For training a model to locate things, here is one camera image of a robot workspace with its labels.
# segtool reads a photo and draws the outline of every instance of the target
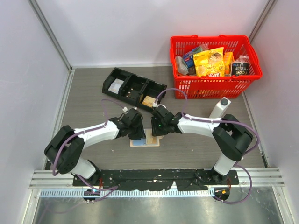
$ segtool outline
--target red plastic basket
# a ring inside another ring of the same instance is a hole
[[[175,63],[175,56],[183,56],[193,48],[206,43],[209,49],[224,47],[224,52],[233,52],[234,58],[240,55],[249,57],[249,75],[231,77],[198,77],[180,76]],[[248,37],[243,35],[220,35],[218,37],[173,36],[170,49],[171,64],[173,67],[174,87],[184,91],[188,98],[236,98],[253,81],[262,77],[256,52],[251,46]],[[175,91],[177,99],[184,95]]]

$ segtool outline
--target gray wooden tabletop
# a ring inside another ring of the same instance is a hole
[[[110,98],[101,92],[104,80],[113,68],[76,69],[68,97],[62,125],[72,128],[89,127],[103,123],[105,116],[100,100]],[[129,72],[173,87],[171,67],[129,67]],[[208,117],[219,99],[190,99],[186,113]],[[240,122],[250,125],[249,116],[242,96],[231,99],[227,113]],[[175,99],[168,91],[162,103],[172,113],[182,110],[184,100]],[[105,102],[109,117],[119,117],[122,110],[111,102]],[[144,128],[151,128],[151,114],[143,114]],[[220,156],[220,149],[214,139],[196,134],[171,133],[160,140],[159,147],[130,147],[129,138],[107,140],[90,146],[82,156],[90,159],[100,169],[159,169],[159,168],[211,168]],[[258,149],[240,162],[248,168],[264,167]]]

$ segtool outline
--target bottle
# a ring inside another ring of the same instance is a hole
[[[223,97],[214,107],[211,115],[209,118],[222,118],[223,114],[225,113],[226,109],[230,105],[230,100],[226,97]]]

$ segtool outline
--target white panel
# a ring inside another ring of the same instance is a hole
[[[42,168],[67,69],[26,0],[0,1],[0,223],[18,222]]]
[[[299,1],[278,1],[254,40],[263,78],[248,90],[267,160],[279,167],[299,212]]]
[[[267,0],[38,0],[73,66],[170,63],[175,35],[249,35]]]

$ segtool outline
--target black compartment box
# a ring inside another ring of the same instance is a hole
[[[114,93],[109,91],[109,87],[116,80],[120,79],[124,81],[121,87],[118,90],[118,93]],[[137,106],[146,111],[152,112],[153,108],[147,105],[142,104],[143,100],[146,96],[156,98],[160,92],[165,90],[167,85],[156,83],[148,78],[144,78],[128,71],[124,71],[119,68],[114,68],[110,73],[108,78],[103,83],[102,93],[105,93],[113,98],[122,100],[131,104],[133,106]],[[159,99],[158,104],[165,97],[165,93],[163,93]]]

